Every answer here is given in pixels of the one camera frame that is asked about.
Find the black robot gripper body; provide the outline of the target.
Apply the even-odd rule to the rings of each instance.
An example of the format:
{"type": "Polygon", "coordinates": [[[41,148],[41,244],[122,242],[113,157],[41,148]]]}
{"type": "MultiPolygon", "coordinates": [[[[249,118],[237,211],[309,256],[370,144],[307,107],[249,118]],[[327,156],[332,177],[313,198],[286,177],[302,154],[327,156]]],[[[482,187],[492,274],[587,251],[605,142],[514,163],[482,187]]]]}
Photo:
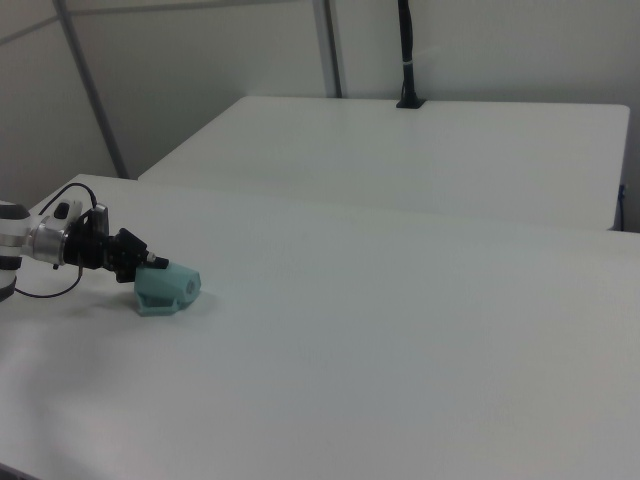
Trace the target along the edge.
{"type": "Polygon", "coordinates": [[[108,208],[94,207],[71,222],[63,261],[84,269],[104,269],[114,273],[118,283],[130,283],[144,266],[147,252],[147,245],[126,229],[111,235],[108,208]]]}

